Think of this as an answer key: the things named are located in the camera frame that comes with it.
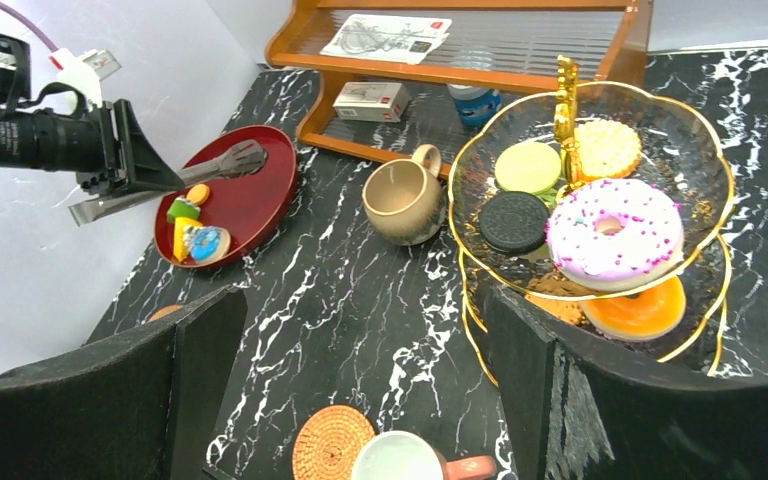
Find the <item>woven coaster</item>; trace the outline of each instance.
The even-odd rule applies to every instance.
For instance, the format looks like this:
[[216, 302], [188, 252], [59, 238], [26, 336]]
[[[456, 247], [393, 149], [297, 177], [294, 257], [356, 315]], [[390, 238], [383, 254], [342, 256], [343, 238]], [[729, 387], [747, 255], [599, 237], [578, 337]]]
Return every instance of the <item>woven coaster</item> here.
[[293, 447], [296, 480], [349, 480], [360, 450], [375, 437], [372, 424], [346, 405], [325, 407], [304, 424]]

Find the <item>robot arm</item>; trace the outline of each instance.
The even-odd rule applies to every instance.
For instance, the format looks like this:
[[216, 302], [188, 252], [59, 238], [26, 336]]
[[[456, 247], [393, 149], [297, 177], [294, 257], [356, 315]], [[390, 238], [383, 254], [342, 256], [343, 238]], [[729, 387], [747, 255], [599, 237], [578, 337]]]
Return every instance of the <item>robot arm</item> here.
[[[199, 182], [256, 173], [266, 162], [265, 150], [246, 142], [176, 173], [146, 139], [129, 101], [96, 105], [63, 83], [31, 101], [30, 83], [29, 45], [0, 35], [0, 167], [74, 172], [81, 189], [97, 196], [70, 207], [78, 225]], [[68, 115], [25, 111], [66, 92], [78, 98]]]

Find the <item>white cup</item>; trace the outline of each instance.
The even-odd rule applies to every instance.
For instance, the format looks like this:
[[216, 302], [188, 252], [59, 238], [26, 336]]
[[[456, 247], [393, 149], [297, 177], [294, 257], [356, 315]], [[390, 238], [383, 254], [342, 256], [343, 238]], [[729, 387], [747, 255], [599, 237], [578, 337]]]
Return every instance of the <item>white cup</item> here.
[[496, 461], [489, 455], [446, 462], [425, 440], [394, 430], [363, 447], [351, 480], [484, 480], [495, 474]]

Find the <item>red tray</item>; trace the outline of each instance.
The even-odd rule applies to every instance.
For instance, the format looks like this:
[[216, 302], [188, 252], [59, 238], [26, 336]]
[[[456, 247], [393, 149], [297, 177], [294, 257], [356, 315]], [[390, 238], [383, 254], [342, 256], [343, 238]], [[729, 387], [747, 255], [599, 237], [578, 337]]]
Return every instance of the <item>red tray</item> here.
[[254, 175], [207, 182], [210, 197], [201, 206], [199, 222], [222, 227], [231, 234], [231, 248], [222, 259], [198, 265], [192, 258], [178, 262], [172, 256], [175, 226], [166, 221], [166, 211], [186, 190], [163, 197], [154, 220], [154, 244], [169, 263], [182, 268], [216, 268], [238, 260], [266, 240], [281, 223], [296, 193], [298, 169], [296, 150], [290, 138], [277, 128], [265, 125], [238, 128], [202, 148], [184, 167], [190, 167], [225, 153], [243, 140], [255, 140], [267, 152], [266, 165]]

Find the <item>metal tongs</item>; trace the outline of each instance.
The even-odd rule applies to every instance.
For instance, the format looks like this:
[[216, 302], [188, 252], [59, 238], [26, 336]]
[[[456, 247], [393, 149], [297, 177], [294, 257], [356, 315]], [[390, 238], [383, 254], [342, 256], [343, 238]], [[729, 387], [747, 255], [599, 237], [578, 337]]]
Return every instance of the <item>metal tongs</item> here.
[[[236, 178], [252, 175], [266, 164], [266, 150], [254, 140], [245, 140], [232, 146], [222, 155], [185, 168], [178, 172], [187, 188], [216, 178]], [[137, 192], [118, 197], [101, 195], [69, 207], [78, 226], [121, 212], [135, 205], [154, 200], [169, 192]]]

